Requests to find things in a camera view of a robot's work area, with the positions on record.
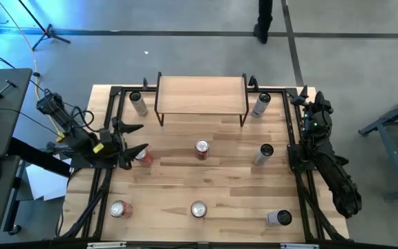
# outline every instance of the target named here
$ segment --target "white can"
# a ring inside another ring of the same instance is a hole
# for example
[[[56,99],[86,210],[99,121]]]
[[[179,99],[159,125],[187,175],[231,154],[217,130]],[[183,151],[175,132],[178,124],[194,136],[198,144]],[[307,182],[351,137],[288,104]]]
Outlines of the white can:
[[[291,220],[292,216],[288,210],[277,210],[267,214],[268,225],[289,225]]]
[[[149,114],[149,110],[146,108],[144,98],[140,92],[134,91],[130,93],[130,101],[139,116],[145,117]]]
[[[253,108],[252,115],[255,118],[260,118],[263,112],[267,109],[271,96],[268,93],[261,93],[257,98],[256,105]]]
[[[273,155],[273,152],[272,145],[263,144],[253,158],[253,164],[263,165]]]

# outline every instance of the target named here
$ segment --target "wooden shelf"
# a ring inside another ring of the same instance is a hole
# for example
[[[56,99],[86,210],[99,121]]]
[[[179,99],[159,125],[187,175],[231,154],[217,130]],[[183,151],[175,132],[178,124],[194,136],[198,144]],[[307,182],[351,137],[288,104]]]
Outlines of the wooden shelf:
[[[156,112],[161,114],[247,113],[243,77],[162,76]]]

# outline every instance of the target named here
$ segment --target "can lid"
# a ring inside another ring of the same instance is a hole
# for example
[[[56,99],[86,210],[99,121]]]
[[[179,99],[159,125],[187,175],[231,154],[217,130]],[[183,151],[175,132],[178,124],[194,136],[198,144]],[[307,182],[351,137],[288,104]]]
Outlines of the can lid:
[[[260,152],[264,156],[271,156],[274,152],[274,149],[271,145],[263,144],[262,146],[260,146]]]
[[[277,220],[282,225],[289,225],[292,220],[291,213],[288,212],[287,210],[281,210],[277,214]]]
[[[131,101],[138,101],[141,98],[141,93],[140,92],[131,92],[130,93],[130,100]]]
[[[199,140],[198,142],[196,142],[196,149],[199,152],[207,151],[208,147],[209,147],[208,142],[205,140]]]
[[[135,157],[136,159],[140,160],[146,156],[146,149],[143,149],[139,154]]]
[[[268,93],[261,93],[259,95],[259,100],[264,103],[268,103],[271,100],[271,96]]]
[[[207,205],[203,201],[195,201],[191,204],[191,213],[195,217],[203,217],[207,213]]]
[[[121,201],[115,201],[110,208],[110,214],[113,217],[119,217],[124,212],[124,204]]]

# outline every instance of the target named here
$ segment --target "white paper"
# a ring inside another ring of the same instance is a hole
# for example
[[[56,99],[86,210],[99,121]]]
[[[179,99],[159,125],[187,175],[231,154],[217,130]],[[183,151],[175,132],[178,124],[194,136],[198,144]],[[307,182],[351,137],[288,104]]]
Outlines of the white paper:
[[[66,159],[64,162],[70,164],[71,159]],[[66,195],[68,178],[65,176],[49,172],[36,165],[28,166],[26,171],[34,200],[44,197],[47,201]]]

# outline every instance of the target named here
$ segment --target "tripod stand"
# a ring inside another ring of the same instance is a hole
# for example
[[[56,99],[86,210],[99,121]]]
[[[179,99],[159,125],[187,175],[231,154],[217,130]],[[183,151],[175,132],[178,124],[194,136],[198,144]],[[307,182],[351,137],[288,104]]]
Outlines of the tripod stand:
[[[29,11],[29,9],[27,8],[27,6],[24,5],[24,3],[21,0],[18,0],[19,3],[27,10],[28,14],[33,18],[33,20],[35,21],[35,23],[42,29],[43,35],[41,36],[41,38],[39,38],[39,40],[36,42],[36,44],[32,47],[33,50],[35,50],[35,48],[39,45],[40,42],[42,42],[45,36],[47,36],[46,39],[49,38],[55,38],[58,39],[59,41],[65,42],[65,43],[70,43],[69,40],[64,39],[62,37],[59,37],[57,35],[55,35],[55,33],[53,32],[53,26],[52,24],[48,24],[47,29],[44,29],[44,27],[38,22],[38,20],[35,18],[35,16],[31,13],[31,11]]]

